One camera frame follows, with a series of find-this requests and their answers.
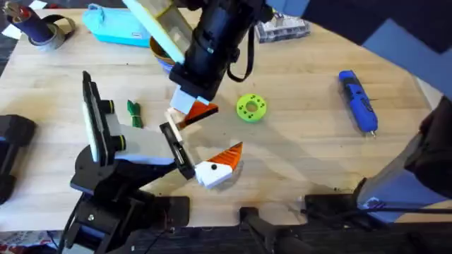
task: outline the green donut toy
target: green donut toy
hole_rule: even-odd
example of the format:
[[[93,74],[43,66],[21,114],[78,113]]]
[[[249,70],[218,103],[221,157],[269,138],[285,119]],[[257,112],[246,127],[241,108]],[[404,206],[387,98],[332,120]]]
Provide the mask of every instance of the green donut toy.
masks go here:
[[[267,102],[259,95],[247,94],[237,101],[236,110],[241,119],[254,123],[266,114]]]

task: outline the green ring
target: green ring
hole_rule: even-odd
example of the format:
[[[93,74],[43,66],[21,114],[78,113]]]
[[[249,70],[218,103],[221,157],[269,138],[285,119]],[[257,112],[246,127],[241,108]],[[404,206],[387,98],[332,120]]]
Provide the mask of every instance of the green ring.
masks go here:
[[[248,111],[246,108],[248,103],[254,103],[257,106],[257,110]],[[261,120],[261,118],[265,116],[267,112],[267,102],[259,95],[247,94],[240,97],[237,101],[235,109],[241,119],[244,119],[249,123],[254,123]]]

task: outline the blue container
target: blue container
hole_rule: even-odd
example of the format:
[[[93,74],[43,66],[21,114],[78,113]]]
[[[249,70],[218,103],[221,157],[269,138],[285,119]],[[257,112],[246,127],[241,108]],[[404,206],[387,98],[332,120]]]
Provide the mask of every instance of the blue container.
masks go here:
[[[129,10],[90,4],[82,20],[101,42],[149,47],[149,32]]]

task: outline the dark floor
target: dark floor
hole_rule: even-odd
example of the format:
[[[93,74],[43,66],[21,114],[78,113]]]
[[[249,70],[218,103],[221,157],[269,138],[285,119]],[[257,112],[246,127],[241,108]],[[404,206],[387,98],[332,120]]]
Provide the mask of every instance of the dark floor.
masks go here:
[[[31,0],[20,1],[29,4]],[[124,7],[121,0],[53,0],[64,8],[85,8],[95,2],[103,6]],[[0,19],[0,29],[6,27]],[[16,41],[0,35],[0,72],[3,71]],[[363,232],[357,229],[330,230],[323,226],[294,226],[292,230],[314,247],[327,247],[337,253],[452,253],[452,224],[397,224],[391,230]],[[130,243],[135,253],[144,253],[159,232],[144,231]],[[164,234],[149,253],[257,253],[248,231],[238,227],[212,229],[185,228],[174,234]]]

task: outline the black metal stand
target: black metal stand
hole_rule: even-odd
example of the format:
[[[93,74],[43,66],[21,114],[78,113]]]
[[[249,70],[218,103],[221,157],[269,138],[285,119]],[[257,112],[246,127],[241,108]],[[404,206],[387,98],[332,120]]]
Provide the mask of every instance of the black metal stand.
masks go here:
[[[71,186],[84,194],[66,237],[66,247],[79,244],[94,253],[129,253],[128,237],[139,229],[167,229],[189,223],[188,197],[156,197],[139,190],[176,169],[115,160],[101,167],[93,162],[90,146],[76,160]]]
[[[386,226],[384,223],[366,213],[331,220],[339,214],[358,211],[357,196],[365,182],[366,179],[362,179],[353,194],[306,195],[304,196],[306,209],[302,210],[302,213],[307,216],[309,223],[321,222],[333,229],[343,229],[345,226],[366,231],[384,228]]]
[[[265,254],[327,254],[326,249],[312,248],[286,230],[261,219],[255,207],[242,207],[239,211],[241,229],[248,229],[259,251]]]

